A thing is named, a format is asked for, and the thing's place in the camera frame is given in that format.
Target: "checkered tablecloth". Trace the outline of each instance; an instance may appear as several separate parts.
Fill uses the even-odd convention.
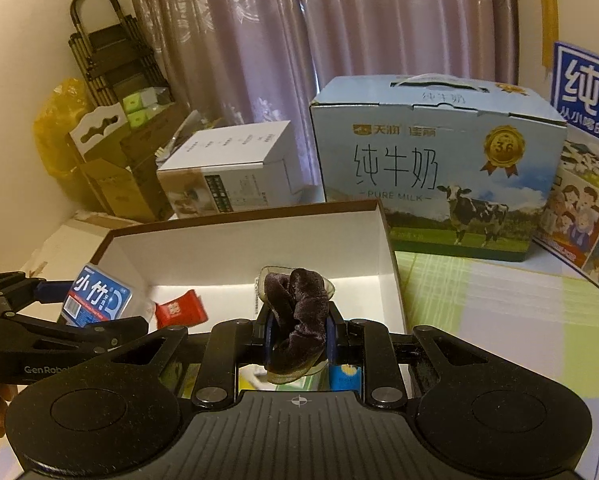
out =
[[[593,436],[577,472],[599,480],[599,289],[537,245],[521,264],[396,254],[411,328],[436,326],[585,400]]]

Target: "curtain floral pattern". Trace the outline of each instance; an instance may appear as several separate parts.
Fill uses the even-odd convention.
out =
[[[291,120],[319,182],[308,104],[337,75],[515,83],[516,0],[133,0],[178,100],[228,123]]]

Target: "screw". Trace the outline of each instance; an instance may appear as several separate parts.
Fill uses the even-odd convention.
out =
[[[218,388],[217,386],[207,386],[199,390],[195,396],[202,402],[220,402],[228,397],[224,388]]]
[[[391,402],[400,400],[402,398],[402,392],[391,386],[382,386],[380,388],[375,388],[371,392],[371,397],[382,404],[390,404]]]

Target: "red packet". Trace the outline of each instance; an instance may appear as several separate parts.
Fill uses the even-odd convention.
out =
[[[158,318],[158,328],[169,325],[194,326],[209,320],[194,290],[189,290],[173,301],[158,305],[155,314]]]

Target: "open white box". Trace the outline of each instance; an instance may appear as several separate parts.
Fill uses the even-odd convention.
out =
[[[264,266],[316,270],[335,285],[344,319],[365,318],[404,333],[399,274],[381,205],[336,202],[262,209],[112,231],[92,263],[133,289],[123,316],[146,299],[166,303],[194,288],[209,320],[255,319]]]

